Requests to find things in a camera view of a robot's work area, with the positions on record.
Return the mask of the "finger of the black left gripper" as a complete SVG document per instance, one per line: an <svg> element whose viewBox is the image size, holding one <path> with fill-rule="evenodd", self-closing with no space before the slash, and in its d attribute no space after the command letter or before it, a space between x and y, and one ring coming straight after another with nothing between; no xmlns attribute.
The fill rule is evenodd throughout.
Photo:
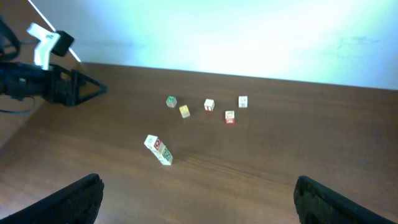
<svg viewBox="0 0 398 224"><path fill-rule="evenodd" d="M82 104L105 94L107 86L77 70L73 71L73 105Z"/></svg>

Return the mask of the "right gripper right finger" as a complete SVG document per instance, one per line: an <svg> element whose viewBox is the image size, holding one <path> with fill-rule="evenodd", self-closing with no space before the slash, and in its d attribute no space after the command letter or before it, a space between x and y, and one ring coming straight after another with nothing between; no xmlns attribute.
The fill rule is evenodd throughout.
<svg viewBox="0 0 398 224"><path fill-rule="evenodd" d="M305 175L297 180L294 204L301 224L392 223Z"/></svg>

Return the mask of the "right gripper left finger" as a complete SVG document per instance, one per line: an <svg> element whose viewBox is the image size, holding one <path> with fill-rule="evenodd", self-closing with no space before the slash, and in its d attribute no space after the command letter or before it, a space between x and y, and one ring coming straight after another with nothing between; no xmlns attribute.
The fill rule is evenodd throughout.
<svg viewBox="0 0 398 224"><path fill-rule="evenodd" d="M103 199L104 183L98 174L66 186L25 209L1 219L1 224L91 224Z"/></svg>

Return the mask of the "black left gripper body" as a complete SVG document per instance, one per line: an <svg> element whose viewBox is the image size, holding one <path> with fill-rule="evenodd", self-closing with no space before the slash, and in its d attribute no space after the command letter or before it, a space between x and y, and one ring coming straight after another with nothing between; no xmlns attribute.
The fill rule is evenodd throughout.
<svg viewBox="0 0 398 224"><path fill-rule="evenodd" d="M68 105L72 95L73 83L62 78L62 74L71 79L76 70L67 70L51 64L49 70L19 62L1 63L1 94L16 100L30 96L41 96L48 102Z"/></svg>

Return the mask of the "leaf picture wooden block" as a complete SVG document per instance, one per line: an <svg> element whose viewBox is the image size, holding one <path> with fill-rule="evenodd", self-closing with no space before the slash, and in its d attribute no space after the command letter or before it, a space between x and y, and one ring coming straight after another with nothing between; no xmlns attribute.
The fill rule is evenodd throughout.
<svg viewBox="0 0 398 224"><path fill-rule="evenodd" d="M144 145L153 153L157 153L159 148L159 138L157 136L148 134L146 140L144 141Z"/></svg>

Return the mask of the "red letter E block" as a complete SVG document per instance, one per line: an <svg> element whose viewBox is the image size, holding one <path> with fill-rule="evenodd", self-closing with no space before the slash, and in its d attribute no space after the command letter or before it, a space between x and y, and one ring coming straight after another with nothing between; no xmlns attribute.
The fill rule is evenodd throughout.
<svg viewBox="0 0 398 224"><path fill-rule="evenodd" d="M172 165L173 156L171 152L167 149L167 147L163 147L159 151L159 161L164 166L171 166Z"/></svg>

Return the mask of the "red letter A block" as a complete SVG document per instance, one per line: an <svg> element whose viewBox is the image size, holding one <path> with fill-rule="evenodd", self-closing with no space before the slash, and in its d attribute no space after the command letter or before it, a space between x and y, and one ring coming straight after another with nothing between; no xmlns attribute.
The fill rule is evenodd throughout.
<svg viewBox="0 0 398 224"><path fill-rule="evenodd" d="M164 149L165 149L165 144L159 138L156 138L156 139L153 140L152 148L153 148L153 150L152 150L153 153L157 157L162 157L162 154L163 154Z"/></svg>

